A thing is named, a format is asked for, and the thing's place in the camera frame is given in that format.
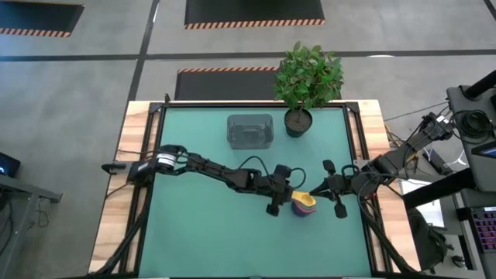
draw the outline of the hazard stripe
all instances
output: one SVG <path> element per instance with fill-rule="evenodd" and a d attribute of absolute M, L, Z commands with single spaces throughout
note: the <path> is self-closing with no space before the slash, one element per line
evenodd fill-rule
<path fill-rule="evenodd" d="M 324 19 L 282 19 L 282 20 L 257 20 L 240 22 L 201 22 L 188 23 L 185 29 L 217 29 L 217 28 L 249 28 L 249 27 L 271 27 L 271 26 L 313 26 L 324 25 Z"/>
<path fill-rule="evenodd" d="M 177 70 L 178 73 L 199 73 L 213 71 L 277 71 L 279 67 L 224 67 L 224 68 L 186 68 Z"/>
<path fill-rule="evenodd" d="M 0 35 L 51 36 L 51 37 L 67 38 L 71 35 L 71 33 L 70 32 L 64 32 L 64 31 L 53 31 L 53 30 L 0 28 Z"/>

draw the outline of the green table mat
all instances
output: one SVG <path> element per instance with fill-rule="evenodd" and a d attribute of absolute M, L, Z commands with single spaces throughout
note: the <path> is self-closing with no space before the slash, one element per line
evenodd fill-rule
<path fill-rule="evenodd" d="M 283 108 L 168 108 L 161 144 L 180 144 L 192 153 L 238 167 L 247 157 L 303 167 L 310 191 L 336 168 L 352 161 L 341 108 L 312 111 L 313 125 L 302 137 L 287 136 Z M 272 115 L 274 141 L 267 150 L 232 150 L 226 123 L 232 114 Z M 245 167 L 262 170 L 250 161 Z M 294 173 L 291 184 L 302 176 Z M 200 174 L 158 174 L 153 186 L 140 277 L 324 277 L 370 276 L 363 227 L 354 195 L 344 197 L 348 217 L 337 219 L 334 203 L 318 198 L 317 212 L 301 218 L 291 205 L 278 217 L 265 212 L 269 198 L 243 195 Z"/>

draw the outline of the computer monitor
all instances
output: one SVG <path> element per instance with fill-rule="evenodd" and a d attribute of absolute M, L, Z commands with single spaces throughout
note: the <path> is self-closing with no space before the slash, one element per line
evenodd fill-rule
<path fill-rule="evenodd" d="M 496 159 L 496 140 L 473 148 L 472 154 Z"/>
<path fill-rule="evenodd" d="M 14 177 L 19 169 L 21 162 L 0 152 L 0 175 Z"/>

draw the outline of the clear plastic container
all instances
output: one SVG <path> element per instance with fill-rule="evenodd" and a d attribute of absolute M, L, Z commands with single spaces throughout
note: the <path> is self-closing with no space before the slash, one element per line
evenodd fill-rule
<path fill-rule="evenodd" d="M 234 150 L 267 149 L 273 139 L 272 115 L 230 115 L 227 118 L 227 141 Z"/>

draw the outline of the potted plant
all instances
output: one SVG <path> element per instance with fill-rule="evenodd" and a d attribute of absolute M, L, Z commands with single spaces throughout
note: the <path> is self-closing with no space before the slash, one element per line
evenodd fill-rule
<path fill-rule="evenodd" d="M 321 108 L 326 102 L 341 98 L 343 70 L 341 58 L 332 52 L 324 53 L 320 46 L 311 50 L 294 45 L 286 52 L 276 74 L 276 100 L 283 100 L 289 110 L 284 124 L 289 136 L 299 137 L 312 125 L 311 108 Z"/>

